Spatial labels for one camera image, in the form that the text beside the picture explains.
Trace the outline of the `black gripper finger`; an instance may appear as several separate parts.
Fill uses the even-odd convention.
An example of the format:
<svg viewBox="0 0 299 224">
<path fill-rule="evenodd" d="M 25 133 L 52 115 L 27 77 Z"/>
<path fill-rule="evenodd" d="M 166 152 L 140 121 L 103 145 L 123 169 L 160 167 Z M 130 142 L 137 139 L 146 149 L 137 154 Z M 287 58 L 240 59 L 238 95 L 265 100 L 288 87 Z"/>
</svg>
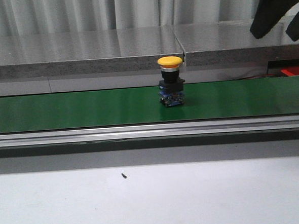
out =
<svg viewBox="0 0 299 224">
<path fill-rule="evenodd" d="M 297 3 L 299 0 L 259 0 L 250 32 L 256 39 L 261 39 Z"/>
<path fill-rule="evenodd" d="M 299 40 L 299 11 L 288 25 L 286 33 L 292 41 Z"/>
</svg>

